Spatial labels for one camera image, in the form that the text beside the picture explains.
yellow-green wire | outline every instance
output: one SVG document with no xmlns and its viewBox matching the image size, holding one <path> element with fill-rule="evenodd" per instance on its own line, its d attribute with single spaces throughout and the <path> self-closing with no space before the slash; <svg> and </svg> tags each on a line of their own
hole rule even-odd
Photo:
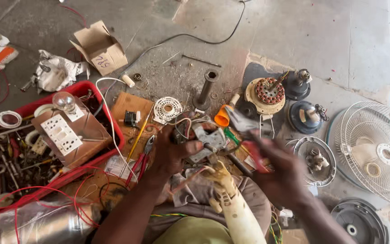
<svg viewBox="0 0 390 244">
<path fill-rule="evenodd" d="M 183 213 L 166 213 L 166 214 L 152 214 L 150 215 L 150 217 L 167 217 L 167 216 L 180 216 L 180 217 L 187 217 L 188 215 L 187 214 L 183 214 Z"/>
<path fill-rule="evenodd" d="M 272 224 L 270 224 L 269 230 L 272 233 L 272 235 L 274 236 L 275 243 L 276 244 L 283 244 L 282 243 L 282 229 L 281 229 L 281 226 L 279 225 L 278 220 L 276 220 L 276 218 L 273 215 L 272 215 L 272 218 L 274 218 L 274 221 L 278 224 L 278 227 L 279 227 L 279 238 L 276 237 L 276 235 L 274 233 L 274 230 L 272 228 Z"/>
</svg>

screwdriver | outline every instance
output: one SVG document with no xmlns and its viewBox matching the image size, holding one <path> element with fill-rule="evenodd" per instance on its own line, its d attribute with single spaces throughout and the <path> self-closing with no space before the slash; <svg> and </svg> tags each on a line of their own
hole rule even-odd
<svg viewBox="0 0 390 244">
<path fill-rule="evenodd" d="M 234 141 L 234 143 L 236 145 L 240 145 L 240 141 L 239 139 L 236 138 L 236 136 L 233 134 L 233 132 L 230 131 L 230 128 L 228 127 L 225 127 L 224 129 L 224 133 L 225 135 L 230 138 L 232 141 Z M 251 153 L 248 151 L 248 149 L 246 149 L 246 147 L 244 147 L 243 145 L 240 145 L 240 147 L 243 149 L 243 151 L 245 151 L 249 156 L 251 156 Z"/>
</svg>

fan guard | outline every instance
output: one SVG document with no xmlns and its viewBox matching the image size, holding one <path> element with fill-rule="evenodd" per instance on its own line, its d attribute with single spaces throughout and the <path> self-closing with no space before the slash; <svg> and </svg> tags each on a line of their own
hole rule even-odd
<svg viewBox="0 0 390 244">
<path fill-rule="evenodd" d="M 390 202 L 390 107 L 355 103 L 334 130 L 338 164 L 348 168 L 344 174 Z"/>
</svg>

cardboard box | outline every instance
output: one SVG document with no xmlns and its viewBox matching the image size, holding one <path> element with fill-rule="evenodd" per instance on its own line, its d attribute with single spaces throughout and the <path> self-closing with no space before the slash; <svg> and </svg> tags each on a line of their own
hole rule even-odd
<svg viewBox="0 0 390 244">
<path fill-rule="evenodd" d="M 107 75 L 127 64 L 122 46 L 111 36 L 103 21 L 75 32 L 74 36 L 81 45 L 70 42 L 101 75 Z"/>
</svg>

concrete floor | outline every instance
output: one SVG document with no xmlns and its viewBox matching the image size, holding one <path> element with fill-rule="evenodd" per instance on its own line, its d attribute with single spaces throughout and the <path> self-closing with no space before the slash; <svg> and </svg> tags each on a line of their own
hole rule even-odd
<svg viewBox="0 0 390 244">
<path fill-rule="evenodd" d="M 217 42 L 232 32 L 243 9 L 237 0 L 67 0 L 90 25 L 103 20 L 124 47 L 129 60 L 143 50 L 178 33 L 190 33 Z M 0 111 L 15 109 L 41 96 L 31 88 L 22 93 L 19 87 L 29 80 L 38 63 L 38 50 L 66 56 L 75 40 L 73 32 L 83 28 L 82 20 L 59 7 L 57 0 L 0 0 L 0 33 L 19 50 L 19 56 L 5 72 L 10 95 Z M 219 63 L 221 79 L 214 87 L 219 98 L 208 113 L 215 113 L 226 103 L 230 93 L 241 85 L 249 62 L 263 65 L 270 72 L 307 68 L 313 77 L 311 95 L 333 116 L 351 104 L 373 99 L 390 104 L 390 0 L 252 0 L 246 3 L 240 26 L 227 42 L 208 45 L 188 37 L 179 37 L 147 53 L 130 70 L 140 73 L 139 87 L 127 89 L 116 85 L 108 102 L 121 90 L 147 99 L 173 96 L 182 102 L 201 90 L 203 75 L 211 66 L 182 59 L 180 55 L 162 64 L 177 52 Z M 116 77 L 118 71 L 110 76 Z M 93 69 L 90 77 L 100 75 Z M 316 134 L 324 138 L 328 123 Z M 302 135 L 289 133 L 283 125 L 282 138 Z M 377 208 L 389 205 L 381 198 L 352 186 L 341 176 L 333 184 L 319 189 L 328 205 L 347 196 L 358 196 Z"/>
</svg>

